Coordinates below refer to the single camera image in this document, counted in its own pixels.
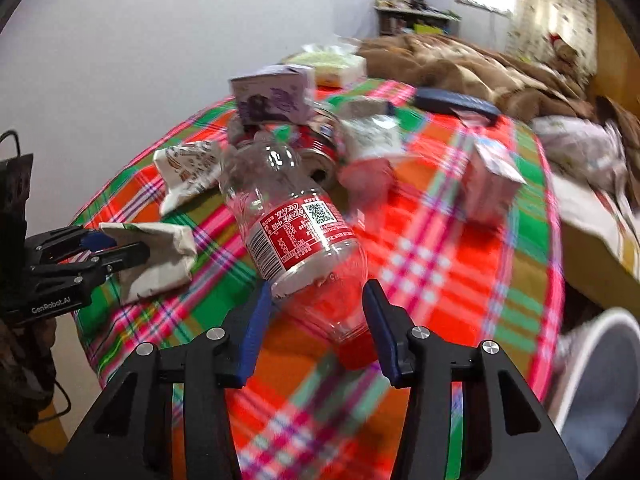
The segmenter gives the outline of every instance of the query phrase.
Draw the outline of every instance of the clear plastic bottle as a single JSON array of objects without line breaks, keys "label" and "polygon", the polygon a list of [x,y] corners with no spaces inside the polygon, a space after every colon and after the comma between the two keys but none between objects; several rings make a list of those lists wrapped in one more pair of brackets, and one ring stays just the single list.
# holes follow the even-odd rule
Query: clear plastic bottle
[{"label": "clear plastic bottle", "polygon": [[225,152],[220,187],[276,303],[329,336],[347,368],[373,361],[362,311],[366,255],[298,154],[261,132]]}]

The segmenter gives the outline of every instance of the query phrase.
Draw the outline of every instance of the table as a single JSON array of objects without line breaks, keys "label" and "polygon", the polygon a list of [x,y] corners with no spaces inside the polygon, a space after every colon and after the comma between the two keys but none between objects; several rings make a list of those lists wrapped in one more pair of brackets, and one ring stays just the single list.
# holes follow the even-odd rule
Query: table
[{"label": "table", "polygon": [[[457,119],[407,107],[410,86],[366,80],[343,92],[320,91],[334,105],[368,94],[398,105],[409,150],[423,155],[401,164],[380,239],[364,240],[369,274],[392,303],[447,340],[476,345],[494,338],[539,398],[545,394],[564,295],[558,208],[548,186],[542,148],[523,124],[500,118],[483,134],[503,142],[529,184],[519,192],[499,232],[466,224],[456,202],[472,137]],[[198,139],[224,139],[234,110],[223,100],[176,126],[137,156],[78,214],[75,224],[159,221],[164,187],[154,150]],[[199,257],[186,289],[152,301],[118,306],[118,283],[94,292],[75,314],[90,365],[102,385],[143,341],[159,347],[190,341],[222,322],[248,295],[255,267],[231,213],[209,191],[163,221],[193,229]],[[174,391],[174,442],[182,439],[182,391]],[[232,432],[245,478],[388,478],[408,391],[392,389],[376,364],[347,372],[328,345],[292,320],[268,329],[254,376],[227,396]],[[460,466],[461,393],[454,390],[449,475]],[[174,470],[184,471],[174,452]]]}]

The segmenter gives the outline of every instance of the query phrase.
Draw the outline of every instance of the barcode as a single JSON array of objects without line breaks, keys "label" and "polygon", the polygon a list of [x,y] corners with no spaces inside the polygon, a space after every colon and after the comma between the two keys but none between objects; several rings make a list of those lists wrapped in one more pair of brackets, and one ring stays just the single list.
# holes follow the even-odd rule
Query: barcode
[{"label": "barcode", "polygon": [[273,249],[269,238],[258,224],[256,232],[251,236],[247,245],[249,254],[254,259],[260,275],[270,282],[278,277],[285,268],[278,258],[278,253]]},{"label": "barcode", "polygon": [[309,202],[303,204],[302,207],[306,211],[306,215],[316,225],[331,224],[336,221],[335,216],[329,211],[324,202]]}]

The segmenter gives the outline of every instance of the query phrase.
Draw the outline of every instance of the red bottle label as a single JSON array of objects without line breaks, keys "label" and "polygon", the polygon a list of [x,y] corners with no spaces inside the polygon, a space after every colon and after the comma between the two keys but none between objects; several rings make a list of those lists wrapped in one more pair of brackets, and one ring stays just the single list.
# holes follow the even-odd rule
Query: red bottle label
[{"label": "red bottle label", "polygon": [[260,274],[272,282],[332,244],[355,238],[338,209],[315,196],[294,198],[254,224],[247,238]]}]

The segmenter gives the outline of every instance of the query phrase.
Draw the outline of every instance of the screw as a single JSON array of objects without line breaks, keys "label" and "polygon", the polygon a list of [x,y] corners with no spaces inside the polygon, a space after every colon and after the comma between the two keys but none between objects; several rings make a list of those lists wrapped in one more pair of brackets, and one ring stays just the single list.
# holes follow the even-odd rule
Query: screw
[{"label": "screw", "polygon": [[414,326],[411,329],[411,335],[416,339],[427,339],[431,335],[431,332],[429,332],[429,329],[425,326]]},{"label": "screw", "polygon": [[488,354],[497,354],[500,351],[500,346],[495,341],[485,341],[482,343],[482,350]]},{"label": "screw", "polygon": [[149,355],[153,351],[154,351],[154,346],[148,342],[140,343],[136,348],[136,354],[138,355]]},{"label": "screw", "polygon": [[207,338],[212,341],[217,341],[218,339],[222,339],[225,336],[225,329],[220,328],[219,326],[215,328],[209,328],[207,330]]}]

